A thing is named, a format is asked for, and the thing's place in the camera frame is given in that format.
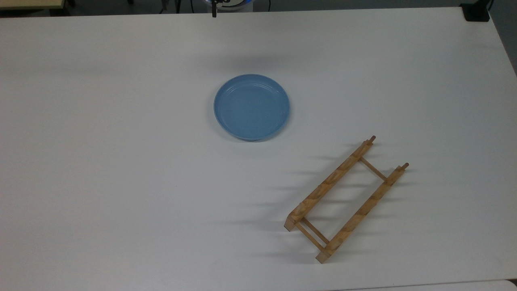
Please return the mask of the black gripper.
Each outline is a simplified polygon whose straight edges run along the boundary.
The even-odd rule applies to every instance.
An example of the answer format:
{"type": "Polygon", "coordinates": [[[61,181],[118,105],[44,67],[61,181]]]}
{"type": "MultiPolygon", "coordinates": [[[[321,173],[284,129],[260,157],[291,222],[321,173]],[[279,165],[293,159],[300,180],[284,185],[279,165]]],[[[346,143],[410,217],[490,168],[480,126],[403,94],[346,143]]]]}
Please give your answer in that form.
{"type": "Polygon", "coordinates": [[[211,0],[210,3],[212,4],[212,17],[217,17],[217,5],[230,5],[230,0],[211,0]]]}

